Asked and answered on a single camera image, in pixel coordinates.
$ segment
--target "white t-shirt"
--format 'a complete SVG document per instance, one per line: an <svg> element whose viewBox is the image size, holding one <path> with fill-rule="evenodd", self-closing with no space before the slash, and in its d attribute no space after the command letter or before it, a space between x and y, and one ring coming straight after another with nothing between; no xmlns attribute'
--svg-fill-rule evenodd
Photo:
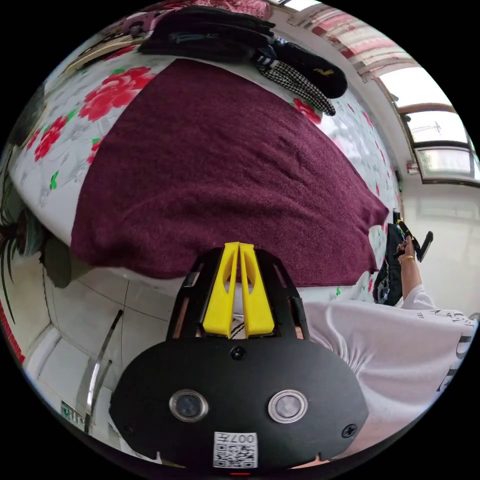
<svg viewBox="0 0 480 480"><path fill-rule="evenodd" d="M356 300L304 299L311 340L355 372L369 415L343 458L381 442L415 420L447 387L477 323L438 310L422 285L401 308Z"/></svg>

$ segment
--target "curtain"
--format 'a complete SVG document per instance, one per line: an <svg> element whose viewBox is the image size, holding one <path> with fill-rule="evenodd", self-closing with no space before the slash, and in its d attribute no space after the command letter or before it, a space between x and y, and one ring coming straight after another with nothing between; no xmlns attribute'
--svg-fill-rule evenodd
<svg viewBox="0 0 480 480"><path fill-rule="evenodd" d="M358 18L323 3L294 14L288 23L310 30L333 45L364 82L418 63L380 31Z"/></svg>

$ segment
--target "black backpack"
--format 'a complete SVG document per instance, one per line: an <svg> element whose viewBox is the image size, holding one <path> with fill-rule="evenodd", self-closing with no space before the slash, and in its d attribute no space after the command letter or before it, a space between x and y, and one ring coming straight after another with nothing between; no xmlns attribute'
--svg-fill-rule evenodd
<svg viewBox="0 0 480 480"><path fill-rule="evenodd" d="M400 263L394 255L404 236L395 223L388 223L387 229L385 258L373 284L373 301L394 307L403 295Z"/></svg>

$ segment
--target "gold bracelet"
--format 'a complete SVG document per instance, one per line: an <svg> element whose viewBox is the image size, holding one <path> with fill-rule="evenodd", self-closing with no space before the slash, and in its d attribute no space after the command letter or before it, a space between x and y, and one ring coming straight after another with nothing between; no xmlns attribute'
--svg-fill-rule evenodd
<svg viewBox="0 0 480 480"><path fill-rule="evenodd" d="M414 256L411 256L411 255L407 255L407 256L404 256L401 260L400 260L400 265L402 264L402 262L406 259L411 259L411 260L415 260L415 257Z"/></svg>

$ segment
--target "floral bedsheet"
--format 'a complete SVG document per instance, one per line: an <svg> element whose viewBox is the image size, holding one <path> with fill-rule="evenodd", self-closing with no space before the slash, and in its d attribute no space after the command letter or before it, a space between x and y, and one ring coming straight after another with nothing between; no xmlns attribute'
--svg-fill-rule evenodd
<svg viewBox="0 0 480 480"><path fill-rule="evenodd" d="M102 138L148 82L177 58L143 55L137 48L129 46L117 51L75 72L49 92L42 125L10 165L11 178L25 203L68 245L80 189ZM304 99L263 77L253 65L206 63L240 75L289 102L335 142L390 211L398 208L398 184L385 147L375 125L350 91L333 100L334 117L322 117ZM385 255L386 232L384 225L370 231L379 267ZM366 272L355 286L302 289L302 296L373 301L374 280L375 275Z"/></svg>

